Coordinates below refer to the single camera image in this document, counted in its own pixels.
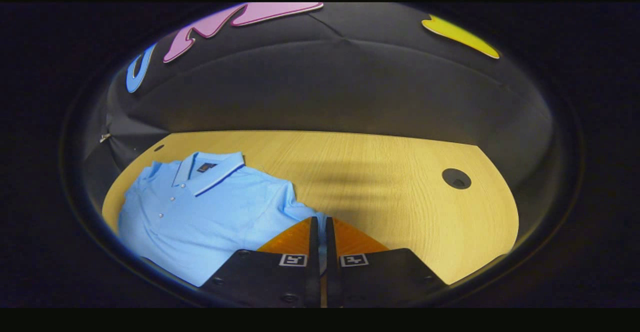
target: yellow shape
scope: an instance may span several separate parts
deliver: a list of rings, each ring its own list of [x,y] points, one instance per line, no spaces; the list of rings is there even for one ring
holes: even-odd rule
[[[335,249],[338,257],[389,250],[389,248],[386,248],[382,243],[379,243],[359,229],[337,218],[333,218],[333,231],[335,234]]]
[[[145,166],[183,160],[195,151],[242,151],[247,166],[293,182],[298,201],[387,248],[410,248],[447,284],[509,252],[518,234],[514,197],[477,146],[314,131],[170,134],[112,184],[102,206],[105,222],[117,233],[124,193]],[[464,171],[471,186],[449,186],[442,179],[447,168]]]
[[[310,228],[311,218],[302,220],[263,244],[262,247],[258,248],[258,251],[308,255]]]
[[[500,58],[500,55],[493,47],[491,47],[488,43],[484,42],[474,34],[471,34],[471,32],[468,32],[461,27],[457,27],[453,23],[450,23],[446,20],[442,20],[438,16],[434,16],[431,14],[429,16],[431,17],[430,20],[422,21],[422,25],[429,31],[450,38],[451,40],[464,43],[465,45],[475,48],[476,50],[482,52],[487,56],[493,57],[494,59]]]

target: pink letter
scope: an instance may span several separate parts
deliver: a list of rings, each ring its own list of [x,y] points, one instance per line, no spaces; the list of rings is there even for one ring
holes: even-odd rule
[[[249,25],[270,18],[319,9],[322,5],[322,2],[249,2],[242,15],[231,21],[231,25]]]
[[[236,13],[236,11],[238,11],[245,5],[246,4],[242,4],[234,7],[229,7],[226,10],[218,11],[213,15],[202,18],[201,20],[198,20],[191,25],[188,25],[181,29],[173,39],[171,47],[169,48],[169,52],[164,55],[164,58],[162,59],[164,63],[176,59],[178,56],[185,53],[186,50],[189,50],[189,48],[195,42],[194,38],[189,37],[189,34],[192,32],[192,30],[198,32],[198,34],[200,36],[203,36],[204,38],[210,38],[211,36],[217,34],[222,25],[227,22],[231,15]]]

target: polo shirt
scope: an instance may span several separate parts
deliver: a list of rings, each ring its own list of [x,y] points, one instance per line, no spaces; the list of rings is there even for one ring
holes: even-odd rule
[[[297,202],[290,181],[245,166],[241,152],[195,152],[142,170],[125,193],[118,231],[132,252],[200,287],[235,251],[258,250],[313,216],[322,273],[325,214]]]

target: table surface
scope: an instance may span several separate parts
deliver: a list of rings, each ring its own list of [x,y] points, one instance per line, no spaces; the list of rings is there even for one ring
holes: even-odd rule
[[[446,284],[510,251],[518,212],[509,187],[477,146],[428,139],[311,131],[170,134],[112,184],[102,216],[117,234],[124,193],[142,168],[196,152],[241,151],[247,166],[294,184],[297,200],[339,218],[390,249],[410,248]],[[448,185],[442,171],[471,179]]]

